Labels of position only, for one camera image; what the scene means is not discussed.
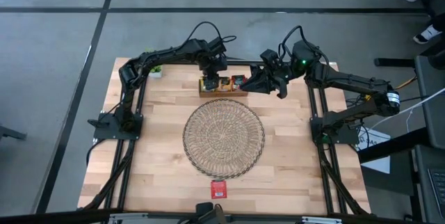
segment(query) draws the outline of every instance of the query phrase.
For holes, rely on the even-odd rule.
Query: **black mount plate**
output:
[[[343,127],[338,130],[338,134],[330,133],[329,137],[326,138],[321,130],[323,126],[322,118],[311,118],[310,119],[312,137],[317,144],[358,144],[359,139],[357,136],[356,129],[350,129],[347,124],[343,124]]]
[[[121,132],[119,131],[119,121],[115,118],[114,114],[101,113],[99,114],[99,119],[101,119],[101,122],[108,124],[104,127],[96,127],[94,137],[97,139],[138,140],[140,130],[142,129],[143,118],[143,115],[135,113],[134,120],[136,122],[136,126],[134,127],[134,131]]]

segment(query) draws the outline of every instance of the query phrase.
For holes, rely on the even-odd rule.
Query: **butcher block surface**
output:
[[[104,102],[105,111],[120,100],[118,69],[127,60],[116,59]],[[219,74],[249,77],[250,68],[229,66]],[[227,198],[211,199],[211,178],[192,166],[182,144],[184,126],[192,112],[215,99],[199,97],[197,81],[201,76],[197,65],[163,65],[162,78],[148,79],[142,109],[143,129],[136,141],[124,209],[194,212],[197,203],[212,201],[221,204],[228,214],[326,214],[320,164],[309,128],[311,109],[303,78],[290,82],[285,99],[276,97],[276,92],[230,98],[249,106],[259,116],[266,144],[252,170],[227,180]],[[325,92],[329,110],[346,108],[342,90],[328,88]],[[87,205],[108,179],[116,143],[116,140],[104,141],[91,152],[79,207]],[[336,145],[336,149],[343,183],[356,201],[369,211],[357,154],[347,145]],[[119,188],[120,181],[113,194],[112,207],[117,205]],[[334,208],[338,211],[334,189],[331,182]]]

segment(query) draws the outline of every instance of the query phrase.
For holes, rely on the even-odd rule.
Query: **woven placemat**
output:
[[[248,172],[258,161],[265,142],[258,116],[231,99],[215,99],[197,108],[182,137],[190,162],[216,179]]]

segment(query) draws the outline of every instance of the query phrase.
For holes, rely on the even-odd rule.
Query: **gray floor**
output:
[[[96,6],[104,0],[0,0],[0,6]],[[292,7],[292,8],[419,8],[404,0],[112,0],[112,7]],[[24,142],[0,142],[0,216],[33,211],[63,117],[86,57],[99,15],[0,13],[0,123],[28,133]],[[85,155],[105,97],[115,57],[133,57],[146,48],[179,45],[202,20],[217,24],[223,35],[237,35],[227,44],[228,56],[258,59],[295,25],[321,47],[343,72],[378,77],[398,85],[412,70],[374,67],[377,57],[412,58],[426,47],[412,42],[428,17],[420,15],[270,14],[270,13],[138,13],[108,14],[79,107],[49,211],[76,208],[85,173]],[[195,37],[214,32],[200,28]],[[402,97],[419,94],[416,84]],[[367,119],[372,125],[379,118]],[[411,117],[413,129],[424,124],[421,109]],[[392,136],[406,132],[404,120],[376,128]],[[409,211],[406,195],[367,187],[373,213],[401,218]]]

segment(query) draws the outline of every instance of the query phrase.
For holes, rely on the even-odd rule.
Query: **wooden table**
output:
[[[117,58],[104,110],[119,102]],[[249,106],[264,125],[266,144],[258,163],[245,175],[227,180],[227,199],[212,200],[211,178],[198,172],[184,154],[182,132],[191,113],[212,98],[198,97],[202,73],[196,65],[164,65],[161,79],[149,78],[142,113],[143,130],[136,142],[124,209],[194,212],[199,202],[220,203],[228,214],[326,214],[320,164],[309,128],[311,110],[303,78],[288,85],[288,95],[249,93],[233,97]],[[246,74],[248,66],[229,66],[220,76]],[[346,108],[342,90],[327,89],[330,110]],[[91,153],[79,206],[88,204],[108,179],[117,141],[104,141]],[[347,145],[336,145],[341,178],[353,197],[369,211],[359,159]],[[116,206],[120,182],[113,195]],[[334,208],[339,211],[331,182]]]

